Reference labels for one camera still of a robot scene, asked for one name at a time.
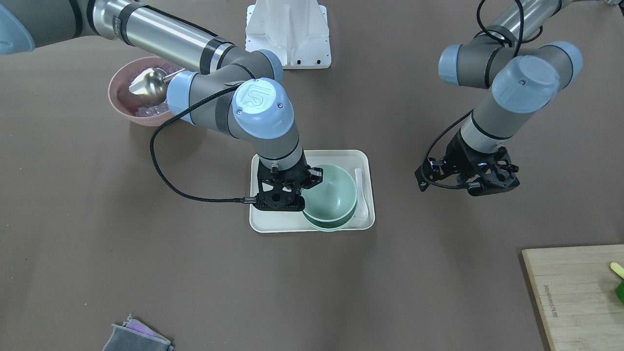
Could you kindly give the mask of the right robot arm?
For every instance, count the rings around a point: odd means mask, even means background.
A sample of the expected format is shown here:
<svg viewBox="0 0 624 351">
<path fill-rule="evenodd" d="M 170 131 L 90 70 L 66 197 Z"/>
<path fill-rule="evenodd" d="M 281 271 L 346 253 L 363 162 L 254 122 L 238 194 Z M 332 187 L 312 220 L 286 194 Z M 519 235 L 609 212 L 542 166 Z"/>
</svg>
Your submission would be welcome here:
<svg viewBox="0 0 624 351">
<path fill-rule="evenodd" d="M 303 189 L 323 182 L 305 158 L 278 57 L 248 52 L 187 20 L 138 0 L 3 0 L 1 53 L 98 35 L 182 68 L 167 84 L 174 117 L 245 140 L 259 158 L 258 193 L 230 198 L 261 211 L 303 211 Z"/>
</svg>

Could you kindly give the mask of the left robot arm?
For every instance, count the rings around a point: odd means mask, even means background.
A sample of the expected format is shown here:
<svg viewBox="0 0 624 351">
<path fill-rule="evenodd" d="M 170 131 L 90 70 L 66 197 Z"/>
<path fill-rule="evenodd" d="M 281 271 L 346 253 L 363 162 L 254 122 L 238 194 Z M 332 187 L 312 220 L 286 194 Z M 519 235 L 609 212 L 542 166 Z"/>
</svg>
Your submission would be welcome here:
<svg viewBox="0 0 624 351">
<path fill-rule="evenodd" d="M 415 171 L 418 186 L 461 190 L 472 196 L 506 193 L 520 182 L 505 147 L 534 113 L 568 87 L 583 67 L 580 50 L 566 41 L 530 49 L 543 24 L 569 0 L 518 0 L 470 43 L 447 47 L 438 73 L 454 86 L 486 89 L 463 117 L 444 157 L 428 154 Z"/>
</svg>

